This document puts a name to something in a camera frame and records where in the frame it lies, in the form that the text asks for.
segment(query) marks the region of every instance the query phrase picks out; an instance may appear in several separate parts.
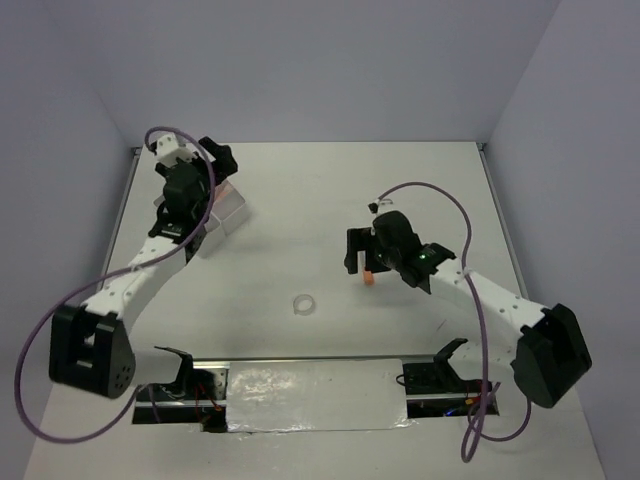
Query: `plastic wrap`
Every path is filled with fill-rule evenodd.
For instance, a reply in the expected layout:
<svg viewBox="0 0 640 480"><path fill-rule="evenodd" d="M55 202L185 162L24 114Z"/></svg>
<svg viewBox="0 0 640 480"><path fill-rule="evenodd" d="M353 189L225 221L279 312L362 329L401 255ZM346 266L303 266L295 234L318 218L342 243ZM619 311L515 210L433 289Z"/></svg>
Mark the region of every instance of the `plastic wrap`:
<svg viewBox="0 0 640 480"><path fill-rule="evenodd" d="M397 359L233 363L231 432L382 430L409 425Z"/></svg>

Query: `white ring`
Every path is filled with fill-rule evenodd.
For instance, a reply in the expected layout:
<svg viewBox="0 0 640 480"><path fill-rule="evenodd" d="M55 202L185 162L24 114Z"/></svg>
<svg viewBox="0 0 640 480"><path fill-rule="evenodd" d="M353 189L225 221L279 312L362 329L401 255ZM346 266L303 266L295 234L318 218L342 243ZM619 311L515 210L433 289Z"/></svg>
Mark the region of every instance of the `white ring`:
<svg viewBox="0 0 640 480"><path fill-rule="evenodd" d="M311 302L311 305L309 305L309 308L301 310L300 304L304 301ZM293 299L293 313L295 313L296 315L302 315L303 317L306 317L307 315L311 315L315 311L315 309L316 309L316 301L313 299L311 295L303 293Z"/></svg>

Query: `tabletop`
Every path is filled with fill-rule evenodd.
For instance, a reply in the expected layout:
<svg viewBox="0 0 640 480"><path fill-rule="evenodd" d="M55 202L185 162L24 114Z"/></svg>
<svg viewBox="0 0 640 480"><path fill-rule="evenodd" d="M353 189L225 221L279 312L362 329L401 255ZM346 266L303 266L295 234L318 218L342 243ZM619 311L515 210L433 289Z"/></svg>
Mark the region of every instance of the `tabletop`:
<svg viewBox="0 0 640 480"><path fill-rule="evenodd" d="M443 338L477 340L477 320L407 287L393 273L367 287L342 265L346 230L370 225L367 204L386 189L421 180L453 194L473 224L469 265L518 292L518 282L475 143L253 143L232 145L231 182L250 219L207 259L174 276L138 318L134 346L168 345L194 358L364 356L435 353ZM153 224L162 178L143 150L109 260L126 265ZM460 253L464 222L438 193L392 195L423 242ZM316 310L293 313L299 294ZM124 399L108 401L56 385L42 427L59 435L92 431ZM500 416L488 433L511 433L525 402L515 385L498 393ZM208 434L187 425L131 425L76 446L37 441L27 479L130 478L580 478L603 479L574 390L552 410L534 407L518 439L482 441L460 461L466 421L425 418L376 431Z"/></svg>

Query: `robotic arm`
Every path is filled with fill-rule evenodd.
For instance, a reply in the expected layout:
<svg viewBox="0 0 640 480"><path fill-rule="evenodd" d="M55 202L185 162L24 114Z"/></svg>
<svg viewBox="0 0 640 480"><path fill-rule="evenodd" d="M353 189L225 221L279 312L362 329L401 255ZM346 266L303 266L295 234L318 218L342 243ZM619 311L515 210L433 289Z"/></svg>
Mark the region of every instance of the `robotic arm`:
<svg viewBox="0 0 640 480"><path fill-rule="evenodd" d="M238 171L231 148L208 137L199 141L214 158L216 199L240 194L226 181ZM109 398L117 398L130 384L170 385L176 394L189 388L193 359L166 347L134 353L128 334L135 320L156 293L195 256L206 256L248 215L246 209L217 213L216 204L204 228L184 250L167 256L199 225L210 199L205 162L174 134L152 144L156 172L165 179L157 202L156 221L142 248L129 263L131 271L103 285L79 307L63 305L51 327L49 376L51 380ZM158 260L158 263L137 268Z"/></svg>
<svg viewBox="0 0 640 480"><path fill-rule="evenodd" d="M459 259L437 243L422 244L409 220L398 211L377 216L373 228L347 231L349 274L358 272L358 256L364 252L364 269L379 273L397 271L413 288L443 298L475 314L475 304L465 275L478 290L488 323L502 333L512 348L510 365L518 388L533 403L553 407L591 368L591 357L573 312L558 304L549 309L496 285L482 275L464 271ZM456 352L459 339L442 352L461 379L480 377L480 367Z"/></svg>

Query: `wall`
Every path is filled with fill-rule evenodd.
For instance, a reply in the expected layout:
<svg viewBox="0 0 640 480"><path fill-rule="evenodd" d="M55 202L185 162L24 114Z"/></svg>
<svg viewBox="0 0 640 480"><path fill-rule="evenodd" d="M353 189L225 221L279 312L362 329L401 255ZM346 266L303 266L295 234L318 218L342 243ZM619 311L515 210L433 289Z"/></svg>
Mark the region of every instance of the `wall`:
<svg viewBox="0 0 640 480"><path fill-rule="evenodd" d="M130 143L486 140L558 0L45 0Z"/></svg>
<svg viewBox="0 0 640 480"><path fill-rule="evenodd" d="M58 297L100 271L130 155L38 1L3 2L0 64L0 476L13 480L34 441L13 406L20 344ZM47 336L24 378L38 422L50 390Z"/></svg>
<svg viewBox="0 0 640 480"><path fill-rule="evenodd" d="M640 472L640 3L563 0L488 147L532 297L576 310L609 480Z"/></svg>

